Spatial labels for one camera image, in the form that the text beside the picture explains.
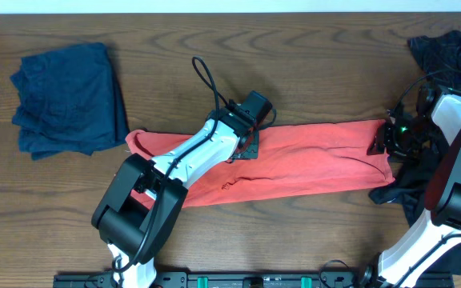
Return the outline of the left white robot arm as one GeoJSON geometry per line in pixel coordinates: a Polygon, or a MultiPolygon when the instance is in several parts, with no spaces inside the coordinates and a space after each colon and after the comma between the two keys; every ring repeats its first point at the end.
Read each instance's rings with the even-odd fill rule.
{"type": "Polygon", "coordinates": [[[189,188],[246,150],[269,112],[244,105],[214,110],[197,134],[173,150],[124,161],[91,219],[113,255],[110,286],[152,284],[154,257],[170,237],[189,188]]]}

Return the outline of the red printed t-shirt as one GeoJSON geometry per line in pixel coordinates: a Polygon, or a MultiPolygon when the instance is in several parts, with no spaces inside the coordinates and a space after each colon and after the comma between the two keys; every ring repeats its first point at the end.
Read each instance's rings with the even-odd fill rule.
{"type": "Polygon", "coordinates": [[[259,134],[259,156],[222,162],[192,185],[185,207],[211,206],[386,186],[386,154],[369,155],[381,120],[273,126],[259,134]]]}

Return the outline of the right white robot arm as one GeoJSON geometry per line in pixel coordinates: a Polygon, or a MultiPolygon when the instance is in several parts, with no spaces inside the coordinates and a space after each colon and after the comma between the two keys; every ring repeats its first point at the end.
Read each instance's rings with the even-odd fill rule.
{"type": "Polygon", "coordinates": [[[436,130],[449,148],[424,191],[423,210],[415,223],[391,248],[364,270],[359,287],[413,287],[440,257],[461,244],[461,92],[428,85],[417,103],[417,117],[406,118],[398,103],[391,121],[379,127],[368,153],[393,153],[416,159],[418,144],[436,130]]]}

